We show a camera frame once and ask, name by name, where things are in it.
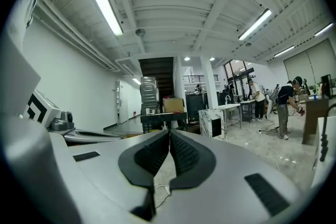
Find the pants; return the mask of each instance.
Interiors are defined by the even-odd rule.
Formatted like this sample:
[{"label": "pants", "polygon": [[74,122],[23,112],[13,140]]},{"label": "pants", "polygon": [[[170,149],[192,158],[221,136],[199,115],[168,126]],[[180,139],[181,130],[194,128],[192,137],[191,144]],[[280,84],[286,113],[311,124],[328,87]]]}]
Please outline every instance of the pants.
[{"label": "pants", "polygon": [[256,118],[262,119],[264,116],[264,110],[265,110],[265,99],[263,99],[260,102],[256,101],[256,106],[255,106]]},{"label": "pants", "polygon": [[287,131],[288,123],[288,107],[287,104],[278,105],[279,129],[280,136],[283,137]]}]

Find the window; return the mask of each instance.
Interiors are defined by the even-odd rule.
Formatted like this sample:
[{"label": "window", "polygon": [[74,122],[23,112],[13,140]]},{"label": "window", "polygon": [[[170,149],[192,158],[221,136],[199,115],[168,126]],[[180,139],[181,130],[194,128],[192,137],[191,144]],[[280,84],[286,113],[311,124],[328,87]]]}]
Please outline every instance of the window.
[{"label": "window", "polygon": [[226,74],[227,74],[227,79],[232,77],[232,71],[231,71],[231,67],[230,67],[230,63],[227,63],[225,65],[225,70],[226,70]]},{"label": "window", "polygon": [[232,71],[233,74],[236,76],[244,71],[246,71],[245,66],[244,66],[244,62],[243,61],[239,61],[239,60],[232,60],[231,61],[231,66],[232,66]]}]

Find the white t-shirt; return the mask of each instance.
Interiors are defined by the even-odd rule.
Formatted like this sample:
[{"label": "white t-shirt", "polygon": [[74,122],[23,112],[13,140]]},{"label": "white t-shirt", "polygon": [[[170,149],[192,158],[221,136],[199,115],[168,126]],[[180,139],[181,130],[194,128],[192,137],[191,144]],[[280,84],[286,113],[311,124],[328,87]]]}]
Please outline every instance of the white t-shirt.
[{"label": "white t-shirt", "polygon": [[261,92],[261,89],[260,89],[260,87],[257,83],[253,82],[253,86],[251,86],[251,91],[252,91],[252,94],[255,94],[256,92],[259,92],[259,94],[256,96],[256,101],[257,102],[260,102],[260,101],[265,99],[265,96]]}]

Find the marble counter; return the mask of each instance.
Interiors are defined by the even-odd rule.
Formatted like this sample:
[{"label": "marble counter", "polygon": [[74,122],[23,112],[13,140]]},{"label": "marble counter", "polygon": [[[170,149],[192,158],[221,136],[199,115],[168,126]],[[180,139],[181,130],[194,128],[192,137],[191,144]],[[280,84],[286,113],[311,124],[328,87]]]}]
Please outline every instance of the marble counter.
[{"label": "marble counter", "polygon": [[[199,110],[199,126],[201,129],[201,135],[205,135],[208,137],[213,137],[213,136],[218,136],[221,134],[224,134],[225,131],[225,123],[224,123],[224,115],[223,115],[223,110],[221,109],[208,109],[208,110]],[[216,133],[213,135],[213,120],[218,120],[220,119],[221,121],[221,127],[220,127],[220,133]]]}]

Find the cardboard box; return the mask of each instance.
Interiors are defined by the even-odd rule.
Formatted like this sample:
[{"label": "cardboard box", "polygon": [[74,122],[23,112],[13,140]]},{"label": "cardboard box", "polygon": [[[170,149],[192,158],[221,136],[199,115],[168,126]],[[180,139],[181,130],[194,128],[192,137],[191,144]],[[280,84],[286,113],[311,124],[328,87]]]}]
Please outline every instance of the cardboard box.
[{"label": "cardboard box", "polygon": [[163,99],[163,106],[164,112],[184,112],[182,98]]}]

